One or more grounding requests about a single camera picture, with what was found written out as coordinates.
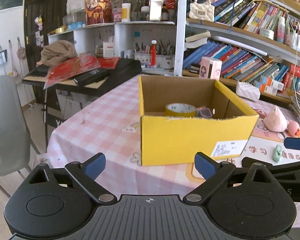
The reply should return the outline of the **cream quilted handbag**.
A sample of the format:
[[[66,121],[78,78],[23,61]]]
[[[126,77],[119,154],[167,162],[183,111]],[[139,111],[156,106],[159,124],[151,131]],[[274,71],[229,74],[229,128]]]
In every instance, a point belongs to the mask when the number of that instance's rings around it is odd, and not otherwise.
[[[200,21],[213,22],[215,20],[215,7],[211,0],[206,0],[206,3],[198,3],[199,0],[194,0],[190,4],[189,18]]]

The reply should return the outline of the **yellow cardboard box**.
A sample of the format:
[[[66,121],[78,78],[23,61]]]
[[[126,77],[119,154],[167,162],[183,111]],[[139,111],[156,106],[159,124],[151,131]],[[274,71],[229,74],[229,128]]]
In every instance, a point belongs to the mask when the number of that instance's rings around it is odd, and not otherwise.
[[[212,118],[166,116],[166,105],[207,107]],[[197,152],[213,159],[239,156],[259,115],[214,79],[139,77],[140,145],[143,166],[185,164]]]

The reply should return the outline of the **brown knitted cloth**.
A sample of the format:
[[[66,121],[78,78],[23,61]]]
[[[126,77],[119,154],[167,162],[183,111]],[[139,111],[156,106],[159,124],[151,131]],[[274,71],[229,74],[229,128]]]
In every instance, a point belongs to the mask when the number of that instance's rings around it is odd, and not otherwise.
[[[44,46],[41,51],[41,63],[46,66],[57,66],[60,63],[77,57],[74,45],[66,40],[53,42]]]

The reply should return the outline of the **purple grey small device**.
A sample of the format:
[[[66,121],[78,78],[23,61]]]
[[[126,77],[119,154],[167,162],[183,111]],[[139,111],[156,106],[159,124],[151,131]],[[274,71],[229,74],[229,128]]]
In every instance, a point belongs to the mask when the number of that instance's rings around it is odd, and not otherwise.
[[[212,118],[212,113],[207,107],[198,107],[197,108],[197,117],[199,118]]]

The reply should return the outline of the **small pink round plush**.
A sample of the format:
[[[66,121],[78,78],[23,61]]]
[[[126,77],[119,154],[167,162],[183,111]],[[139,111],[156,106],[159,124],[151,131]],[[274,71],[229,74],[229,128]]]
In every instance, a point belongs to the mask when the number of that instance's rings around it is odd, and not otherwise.
[[[287,133],[290,137],[299,138],[300,137],[300,125],[293,120],[288,121]]]

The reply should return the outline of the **white wooden bookshelf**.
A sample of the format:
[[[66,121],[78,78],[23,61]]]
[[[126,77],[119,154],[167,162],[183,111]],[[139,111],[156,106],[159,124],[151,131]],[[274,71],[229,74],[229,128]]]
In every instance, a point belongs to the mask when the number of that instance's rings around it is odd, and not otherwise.
[[[176,46],[173,70],[157,69],[150,70],[150,73],[181,75],[184,73],[182,62],[184,59],[185,36],[188,34],[189,29],[192,29],[195,33],[208,30],[213,38],[224,37],[227,41],[240,42],[264,51],[267,55],[297,64],[300,67],[300,53],[287,45],[236,27],[186,18],[184,14],[185,2],[186,0],[179,1],[181,12],[178,15],[177,22],[130,21],[93,24],[84,28],[51,34],[48,36],[48,41],[53,43],[58,40],[70,40],[74,42],[77,53],[92,53],[97,44],[102,43],[99,38],[100,35],[105,37],[113,35],[115,56],[119,56],[124,50],[132,49],[135,43],[151,42],[152,40],[171,41]]]

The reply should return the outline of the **grey chair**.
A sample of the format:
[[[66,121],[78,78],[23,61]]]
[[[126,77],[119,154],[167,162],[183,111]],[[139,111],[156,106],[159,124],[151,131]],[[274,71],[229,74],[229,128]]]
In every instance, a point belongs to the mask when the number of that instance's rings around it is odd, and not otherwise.
[[[37,154],[39,150],[31,138],[17,85],[8,75],[0,76],[0,177],[18,172],[24,168],[28,172],[30,148]],[[0,191],[10,198],[10,194],[0,185]]]

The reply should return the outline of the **white orange box lower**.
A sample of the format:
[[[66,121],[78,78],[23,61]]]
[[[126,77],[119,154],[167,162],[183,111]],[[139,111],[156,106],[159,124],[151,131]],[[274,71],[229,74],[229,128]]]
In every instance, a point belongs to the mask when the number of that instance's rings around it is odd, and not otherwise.
[[[271,95],[276,95],[277,94],[277,89],[276,88],[273,88],[273,87],[270,87],[268,85],[262,84],[258,81],[254,81],[254,86],[257,87],[260,90],[260,92],[264,92],[264,93],[271,94]]]

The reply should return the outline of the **yellow tape roll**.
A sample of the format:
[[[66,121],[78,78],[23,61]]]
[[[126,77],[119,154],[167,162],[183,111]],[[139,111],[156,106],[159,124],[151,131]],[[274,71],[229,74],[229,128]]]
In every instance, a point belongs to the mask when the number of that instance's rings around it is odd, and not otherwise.
[[[181,118],[194,118],[197,114],[197,109],[193,105],[186,103],[172,103],[166,105],[165,115]]]

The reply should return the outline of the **white orange box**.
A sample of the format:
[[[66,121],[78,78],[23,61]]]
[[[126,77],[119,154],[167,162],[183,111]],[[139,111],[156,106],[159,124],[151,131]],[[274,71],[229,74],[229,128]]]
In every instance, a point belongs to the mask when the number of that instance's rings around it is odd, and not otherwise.
[[[270,77],[263,76],[263,75],[260,77],[260,83],[263,85],[278,89],[280,91],[283,91],[283,89],[284,89],[283,83],[276,81]]]
[[[271,94],[271,95],[276,95],[277,94],[277,89],[276,88],[273,88],[273,87],[270,87],[268,85],[262,84],[258,81],[254,81],[254,86],[257,87],[260,90],[260,92],[264,92],[264,93]]]

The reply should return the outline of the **white quilted pouch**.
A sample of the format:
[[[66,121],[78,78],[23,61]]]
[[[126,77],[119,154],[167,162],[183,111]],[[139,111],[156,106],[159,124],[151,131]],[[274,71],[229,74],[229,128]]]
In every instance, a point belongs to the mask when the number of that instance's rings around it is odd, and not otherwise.
[[[258,101],[261,95],[257,87],[246,82],[237,82],[236,94],[251,101]]]

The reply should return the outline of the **mint green small device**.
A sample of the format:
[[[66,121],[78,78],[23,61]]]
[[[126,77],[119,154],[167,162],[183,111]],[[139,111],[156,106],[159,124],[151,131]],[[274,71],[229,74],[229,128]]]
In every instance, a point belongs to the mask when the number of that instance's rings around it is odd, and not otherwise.
[[[276,145],[273,151],[273,161],[275,161],[276,163],[278,163],[280,161],[282,157],[282,147],[281,145]]]

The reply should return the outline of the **red paper decorations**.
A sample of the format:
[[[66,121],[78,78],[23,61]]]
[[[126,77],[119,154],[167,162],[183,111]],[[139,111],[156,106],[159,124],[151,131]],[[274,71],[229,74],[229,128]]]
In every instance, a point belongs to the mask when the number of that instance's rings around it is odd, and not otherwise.
[[[72,79],[77,87],[83,88],[107,77],[110,69],[115,69],[119,61],[120,57],[96,58],[91,55],[66,60],[49,68],[44,89],[68,79]]]

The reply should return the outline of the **white orange box upper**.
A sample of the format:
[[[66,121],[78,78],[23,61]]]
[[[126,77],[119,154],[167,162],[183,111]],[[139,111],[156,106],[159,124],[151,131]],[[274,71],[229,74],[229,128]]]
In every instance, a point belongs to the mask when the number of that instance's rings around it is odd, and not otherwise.
[[[283,91],[283,89],[284,89],[283,83],[276,81],[270,77],[263,76],[263,75],[260,77],[260,83],[263,85],[278,89],[280,91]]]

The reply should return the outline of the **pink cone plush toy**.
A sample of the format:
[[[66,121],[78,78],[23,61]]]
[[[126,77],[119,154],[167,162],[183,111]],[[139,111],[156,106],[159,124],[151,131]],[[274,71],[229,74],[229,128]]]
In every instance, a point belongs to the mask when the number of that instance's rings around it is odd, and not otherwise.
[[[263,120],[267,129],[273,132],[284,132],[288,126],[288,121],[283,115],[279,107],[274,106],[273,109]]]

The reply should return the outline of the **pink cylindrical humidifier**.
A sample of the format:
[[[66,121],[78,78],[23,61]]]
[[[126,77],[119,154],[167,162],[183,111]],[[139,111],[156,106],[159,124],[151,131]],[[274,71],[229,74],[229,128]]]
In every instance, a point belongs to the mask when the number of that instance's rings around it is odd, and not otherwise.
[[[222,61],[211,57],[202,57],[200,62],[199,77],[203,79],[219,80]]]

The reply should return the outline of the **fortune god gift box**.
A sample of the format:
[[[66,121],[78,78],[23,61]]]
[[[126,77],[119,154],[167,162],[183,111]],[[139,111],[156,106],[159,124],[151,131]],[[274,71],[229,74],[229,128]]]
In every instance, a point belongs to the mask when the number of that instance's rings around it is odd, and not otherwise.
[[[86,25],[113,22],[111,0],[84,0]]]

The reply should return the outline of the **black electronic keyboard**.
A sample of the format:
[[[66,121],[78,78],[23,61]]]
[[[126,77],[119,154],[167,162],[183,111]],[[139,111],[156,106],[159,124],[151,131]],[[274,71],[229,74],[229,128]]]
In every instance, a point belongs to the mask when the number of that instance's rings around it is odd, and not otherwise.
[[[139,60],[119,58],[115,68],[98,68],[54,82],[50,87],[69,92],[102,96],[142,72]]]

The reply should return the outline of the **row of lower shelf books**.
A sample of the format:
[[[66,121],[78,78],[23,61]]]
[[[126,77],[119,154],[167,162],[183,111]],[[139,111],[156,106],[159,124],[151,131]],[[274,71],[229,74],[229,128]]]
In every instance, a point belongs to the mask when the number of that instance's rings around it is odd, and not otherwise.
[[[253,83],[260,77],[270,77],[281,82],[289,70],[287,65],[266,59],[252,50],[208,40],[206,44],[194,49],[183,65],[183,74],[199,76],[202,57],[222,61],[220,78]]]

